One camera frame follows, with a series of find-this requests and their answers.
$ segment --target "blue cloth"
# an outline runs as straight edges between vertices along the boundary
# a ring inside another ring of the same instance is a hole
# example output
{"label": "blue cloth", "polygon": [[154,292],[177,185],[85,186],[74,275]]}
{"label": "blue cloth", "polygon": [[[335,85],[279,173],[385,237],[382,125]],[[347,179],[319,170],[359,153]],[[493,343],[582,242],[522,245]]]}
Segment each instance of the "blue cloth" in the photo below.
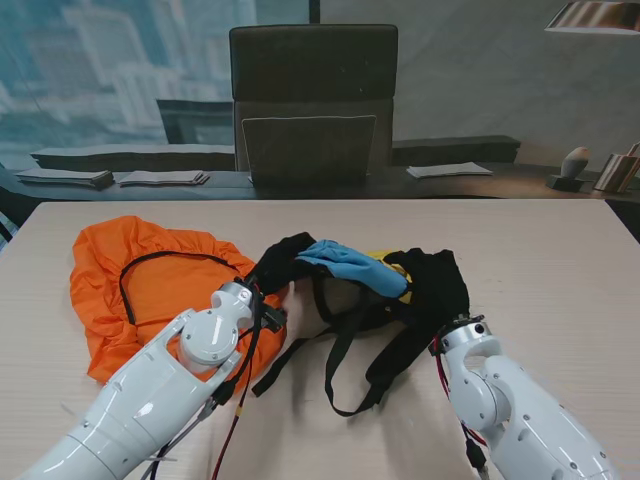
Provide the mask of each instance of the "blue cloth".
{"label": "blue cloth", "polygon": [[407,279],[395,270],[333,240],[314,243],[296,259],[324,265],[334,277],[363,283],[383,297],[397,298],[407,289]]}

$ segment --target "robotic arm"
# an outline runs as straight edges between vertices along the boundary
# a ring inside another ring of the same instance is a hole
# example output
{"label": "robotic arm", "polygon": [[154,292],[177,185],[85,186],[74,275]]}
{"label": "robotic arm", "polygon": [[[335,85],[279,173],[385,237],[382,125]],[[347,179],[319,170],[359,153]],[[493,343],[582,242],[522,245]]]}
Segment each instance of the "robotic arm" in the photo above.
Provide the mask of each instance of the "robotic arm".
{"label": "robotic arm", "polygon": [[[485,322],[455,322],[439,338],[455,412],[484,437],[505,479],[620,479],[598,442],[503,354]],[[465,359],[472,356],[486,357],[484,365],[468,369]]]}
{"label": "robotic arm", "polygon": [[[173,319],[118,370],[83,419],[17,480],[122,480],[168,444],[233,372],[238,331],[253,325],[250,289],[227,283],[211,308]],[[180,335],[179,360],[167,351]],[[206,382],[193,374],[217,368]]]}
{"label": "robotic arm", "polygon": [[[169,445],[202,407],[175,445],[213,411],[212,395],[240,362],[238,332],[254,324],[253,295],[245,285],[228,283],[212,295],[210,309],[178,315],[114,374],[67,436],[17,480],[123,480]],[[167,344],[178,335],[176,360]],[[485,438],[505,479],[620,479],[596,440],[503,355],[484,322],[454,322],[438,338],[456,414]],[[469,370],[470,356],[486,361]],[[206,382],[194,376],[214,368]]]}

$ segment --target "orange fabric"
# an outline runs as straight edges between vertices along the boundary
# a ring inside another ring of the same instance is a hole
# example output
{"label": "orange fabric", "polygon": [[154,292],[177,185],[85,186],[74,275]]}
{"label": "orange fabric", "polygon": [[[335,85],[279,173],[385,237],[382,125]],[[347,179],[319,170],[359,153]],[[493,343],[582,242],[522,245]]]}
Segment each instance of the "orange fabric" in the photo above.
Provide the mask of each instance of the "orange fabric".
{"label": "orange fabric", "polygon": [[[123,278],[123,286],[135,316],[129,322],[119,281],[133,260],[159,251],[213,255],[227,267],[204,257],[170,255],[140,262]],[[244,277],[254,263],[230,242],[191,230],[167,230],[138,217],[120,217],[85,228],[73,246],[75,268],[71,274],[71,303],[85,325],[91,355],[88,374],[106,383],[124,363],[151,340],[176,315],[188,308],[196,311],[211,305],[211,294],[236,276]],[[267,303],[279,306],[271,295]],[[285,330],[260,333],[253,357],[257,376],[276,357]],[[251,335],[238,349],[246,353]],[[169,344],[176,356],[177,342]],[[245,372],[238,383],[247,381]]]}

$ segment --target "wooden table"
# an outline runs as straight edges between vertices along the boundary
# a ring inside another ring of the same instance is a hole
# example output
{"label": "wooden table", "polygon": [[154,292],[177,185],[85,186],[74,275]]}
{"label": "wooden table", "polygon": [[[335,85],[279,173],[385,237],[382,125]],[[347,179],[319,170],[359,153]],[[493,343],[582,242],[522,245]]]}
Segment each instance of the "wooden table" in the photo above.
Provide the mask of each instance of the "wooden table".
{"label": "wooden table", "polygon": [[[2,478],[20,474],[75,422],[60,402],[82,412],[98,392],[69,300],[71,246],[82,228],[125,214],[211,231],[254,259],[303,230],[362,251],[454,250],[472,313],[487,316],[510,356],[573,410],[623,478],[640,478],[640,247],[597,200],[44,204],[0,255]],[[296,286],[288,299],[289,341],[318,328],[304,313],[305,291]],[[391,334],[354,342],[334,379],[338,406],[362,398],[364,371]],[[221,479],[474,478],[428,354],[381,408],[345,420],[323,389],[330,344],[305,347],[269,392],[248,398]],[[160,478],[208,479],[233,410],[216,411],[187,437]]]}
{"label": "wooden table", "polygon": [[[623,194],[592,191],[596,172],[584,172],[589,180],[579,193],[560,192],[545,183],[557,167],[479,163],[494,172],[492,176],[437,177],[417,180],[406,167],[389,167],[367,176],[363,185],[331,188],[254,188],[248,172],[209,172],[210,179],[193,187],[120,187],[114,184],[96,191],[64,185],[23,184],[6,170],[0,169],[0,187],[13,193],[45,200],[283,200],[283,199],[408,199],[408,198],[598,198],[640,202],[640,190]],[[115,173],[117,179],[128,173]]]}

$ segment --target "white paper stack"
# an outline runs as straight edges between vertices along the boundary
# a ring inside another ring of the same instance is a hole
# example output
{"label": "white paper stack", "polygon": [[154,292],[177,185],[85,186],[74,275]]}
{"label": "white paper stack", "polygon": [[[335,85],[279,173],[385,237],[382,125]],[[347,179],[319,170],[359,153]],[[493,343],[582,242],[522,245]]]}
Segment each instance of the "white paper stack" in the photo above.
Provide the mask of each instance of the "white paper stack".
{"label": "white paper stack", "polygon": [[113,175],[109,170],[100,172],[74,172],[72,170],[54,170],[49,168],[32,168],[19,172],[16,176],[23,183],[45,183],[78,185],[101,190],[113,183]]}
{"label": "white paper stack", "polygon": [[454,165],[434,165],[432,167],[409,167],[409,175],[415,178],[449,177],[453,175],[493,175],[491,170],[482,168],[473,162]]}
{"label": "white paper stack", "polygon": [[136,170],[118,183],[121,187],[128,185],[202,185],[209,179],[209,175],[202,170],[185,170],[176,172],[145,172]]}

